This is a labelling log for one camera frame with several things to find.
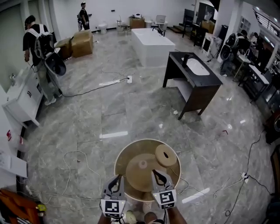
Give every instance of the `white bathtub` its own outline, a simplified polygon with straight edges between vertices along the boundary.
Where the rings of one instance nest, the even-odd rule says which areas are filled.
[[[151,28],[132,29],[132,46],[144,67],[165,67],[175,44]]]

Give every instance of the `gray tile floor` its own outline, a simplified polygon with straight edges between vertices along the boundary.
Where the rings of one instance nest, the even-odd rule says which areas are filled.
[[[181,35],[166,32],[166,36],[180,51],[195,52],[202,60],[201,50]],[[65,95],[83,93],[97,88],[99,83],[112,81],[120,72],[132,75],[133,83],[118,83],[73,98],[59,98],[48,107],[43,106],[38,120],[39,128],[31,125],[27,130],[28,185],[35,191],[62,193],[69,177],[63,156],[69,151],[80,150],[87,155],[88,165],[101,175],[101,182],[113,174],[118,153],[128,143],[141,138],[162,140],[174,148],[182,164],[182,177],[190,186],[214,193],[229,179],[226,186],[240,179],[245,172],[249,147],[263,129],[262,115],[249,103],[246,93],[231,81],[219,75],[216,60],[208,63],[224,85],[219,89],[201,116],[186,113],[181,121],[175,110],[181,111],[184,100],[172,81],[162,88],[165,68],[144,68],[131,46],[130,35],[94,35],[92,55],[66,61],[67,73],[60,82]],[[127,131],[128,135],[100,139],[100,135]],[[249,174],[274,191],[270,155],[273,147],[265,143],[264,136],[253,146]],[[81,153],[69,153],[65,161],[71,169],[71,179],[65,194],[79,197],[99,197],[99,177],[87,169]],[[231,210],[242,182],[203,196],[188,204],[180,201],[178,208],[188,224],[224,223],[225,211]],[[178,189],[186,186],[180,181]],[[185,195],[192,195],[188,189]],[[44,194],[48,201],[51,195]],[[270,200],[265,189],[252,179],[244,184],[228,223],[261,223]],[[98,201],[55,197],[47,205],[48,224],[97,223],[101,211]],[[133,209],[138,216],[138,205],[128,200],[126,210]]]

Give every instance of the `wooden disc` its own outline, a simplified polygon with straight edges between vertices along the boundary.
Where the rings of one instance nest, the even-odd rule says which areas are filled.
[[[167,145],[159,145],[156,148],[155,156],[158,163],[163,167],[173,166],[177,162],[177,156]]]
[[[153,154],[135,156],[126,167],[126,178],[136,190],[151,192],[153,190],[151,172],[153,169],[166,172],[166,168],[159,165]]]

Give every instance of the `white sink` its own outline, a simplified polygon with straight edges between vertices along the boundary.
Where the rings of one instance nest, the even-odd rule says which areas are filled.
[[[187,66],[195,75],[210,75],[204,66],[196,59],[190,58],[187,61]]]

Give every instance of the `power strip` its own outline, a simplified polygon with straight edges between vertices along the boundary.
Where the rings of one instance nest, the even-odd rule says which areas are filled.
[[[132,83],[132,75],[128,75],[128,80],[127,80],[127,83]]]

